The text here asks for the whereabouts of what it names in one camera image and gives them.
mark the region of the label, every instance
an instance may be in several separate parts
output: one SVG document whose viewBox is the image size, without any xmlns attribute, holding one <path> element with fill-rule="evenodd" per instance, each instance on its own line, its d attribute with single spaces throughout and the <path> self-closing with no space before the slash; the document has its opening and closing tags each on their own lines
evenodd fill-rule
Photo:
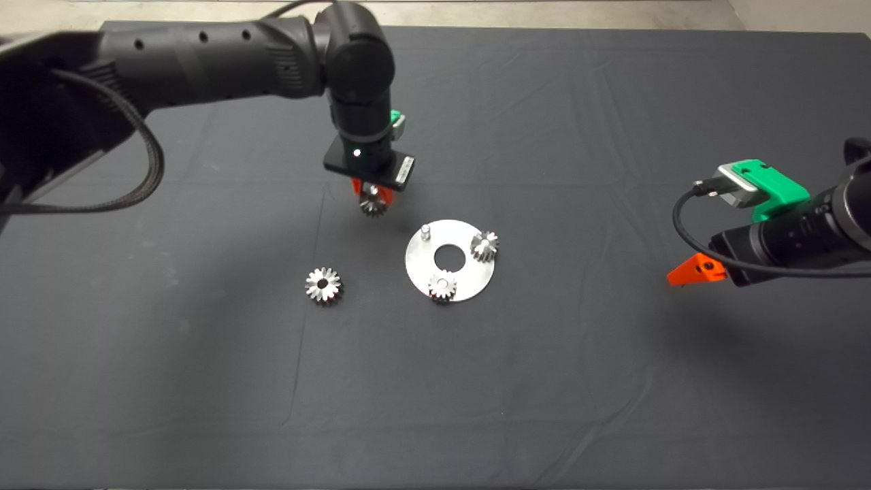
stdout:
<svg viewBox="0 0 871 490">
<path fill-rule="evenodd" d="M 415 157 L 407 156 L 405 160 L 402 161 L 402 166 L 399 167 L 399 173 L 396 174 L 396 183 L 404 184 L 405 180 L 408 178 L 408 174 L 411 173 L 411 167 L 415 164 Z"/>
</svg>

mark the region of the metal plate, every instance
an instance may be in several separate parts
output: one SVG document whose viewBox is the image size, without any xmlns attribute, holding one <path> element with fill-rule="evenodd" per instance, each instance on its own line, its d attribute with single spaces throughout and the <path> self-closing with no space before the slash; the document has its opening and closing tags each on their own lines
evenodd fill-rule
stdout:
<svg viewBox="0 0 871 490">
<path fill-rule="evenodd" d="M 440 220 L 429 224 L 429 240 L 423 240 L 421 230 L 411 237 L 405 249 L 405 270 L 417 290 L 429 297 L 429 278 L 439 270 L 436 251 L 445 245 L 455 245 L 463 251 L 466 263 L 454 272 L 456 294 L 451 301 L 465 301 L 480 293 L 493 276 L 496 262 L 479 262 L 472 256 L 472 237 L 481 230 L 464 221 Z"/>
</svg>

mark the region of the green mount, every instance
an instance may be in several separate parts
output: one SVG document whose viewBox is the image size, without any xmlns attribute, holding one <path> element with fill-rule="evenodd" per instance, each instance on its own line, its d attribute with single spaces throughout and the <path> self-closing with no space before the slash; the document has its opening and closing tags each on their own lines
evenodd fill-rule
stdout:
<svg viewBox="0 0 871 490">
<path fill-rule="evenodd" d="M 811 198 L 804 187 L 762 160 L 739 161 L 732 164 L 732 170 L 768 195 L 767 201 L 753 209 L 754 223 L 766 221 Z"/>
</svg>

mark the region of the silver gear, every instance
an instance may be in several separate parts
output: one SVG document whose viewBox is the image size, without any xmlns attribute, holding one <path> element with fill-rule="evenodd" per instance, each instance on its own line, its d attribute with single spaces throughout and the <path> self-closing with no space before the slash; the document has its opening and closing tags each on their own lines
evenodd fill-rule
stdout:
<svg viewBox="0 0 871 490">
<path fill-rule="evenodd" d="M 330 304 L 341 294 L 341 278 L 335 270 L 315 269 L 306 279 L 306 294 L 318 304 Z"/>
<path fill-rule="evenodd" d="M 490 262 L 499 251 L 499 237 L 492 231 L 475 234 L 471 244 L 472 256 L 479 262 Z"/>
<path fill-rule="evenodd" d="M 363 182 L 363 186 L 360 191 L 360 210 L 363 212 L 363 214 L 370 218 L 374 218 L 376 216 L 381 216 L 382 214 L 387 212 L 387 208 L 387 201 L 384 200 L 384 196 L 381 195 L 378 187 L 373 184 Z"/>
<path fill-rule="evenodd" d="M 429 278 L 429 297 L 439 303 L 450 301 L 456 294 L 456 279 L 447 270 L 440 270 Z"/>
</svg>

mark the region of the cable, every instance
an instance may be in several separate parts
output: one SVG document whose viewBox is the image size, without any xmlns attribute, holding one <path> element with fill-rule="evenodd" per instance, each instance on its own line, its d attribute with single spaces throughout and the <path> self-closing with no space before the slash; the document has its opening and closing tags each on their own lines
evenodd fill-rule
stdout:
<svg viewBox="0 0 871 490">
<path fill-rule="evenodd" d="M 158 139 L 152 133 L 152 130 L 142 119 L 136 106 L 133 105 L 120 93 L 112 90 L 110 87 L 103 85 L 90 78 L 83 77 L 71 71 L 51 70 L 51 74 L 57 78 L 61 78 L 67 82 L 72 82 L 83 87 L 87 87 L 94 92 L 99 92 L 115 104 L 119 111 L 124 114 L 124 117 L 130 122 L 131 126 L 142 135 L 145 140 L 145 149 L 148 152 L 148 172 L 136 188 L 130 193 L 125 194 L 112 201 L 102 202 L 92 206 L 55 206 L 53 204 L 3 204 L 0 205 L 0 214 L 75 214 L 75 213 L 102 213 L 105 211 L 113 211 L 123 209 L 139 204 L 145 198 L 150 196 L 158 184 L 163 179 L 164 174 L 164 154 L 163 148 L 160 147 Z"/>
<path fill-rule="evenodd" d="M 268 14 L 263 16 L 263 18 L 278 18 L 278 17 L 283 16 L 284 14 L 289 12 L 290 10 L 293 10 L 293 9 L 299 7 L 300 5 L 304 5 L 306 3 L 316 3 L 316 2 L 335 3 L 336 0 L 296 0 L 296 2 L 288 3 L 287 5 L 280 7 L 279 9 L 276 9 L 276 10 L 269 12 Z"/>
<path fill-rule="evenodd" d="M 737 269 L 752 270 L 754 272 L 762 272 L 773 276 L 809 277 L 817 279 L 856 279 L 860 277 L 871 277 L 871 269 L 790 269 L 789 267 L 774 267 L 744 262 L 711 250 L 693 238 L 692 235 L 686 231 L 686 227 L 684 227 L 684 223 L 680 219 L 680 212 L 683 210 L 686 202 L 693 197 L 704 195 L 704 191 L 705 189 L 700 189 L 699 185 L 697 185 L 693 190 L 680 196 L 680 199 L 678 199 L 678 202 L 674 204 L 674 209 L 672 210 L 672 223 L 674 224 L 675 231 L 678 232 L 680 238 L 682 238 L 687 245 L 694 248 L 696 251 Z"/>
</svg>

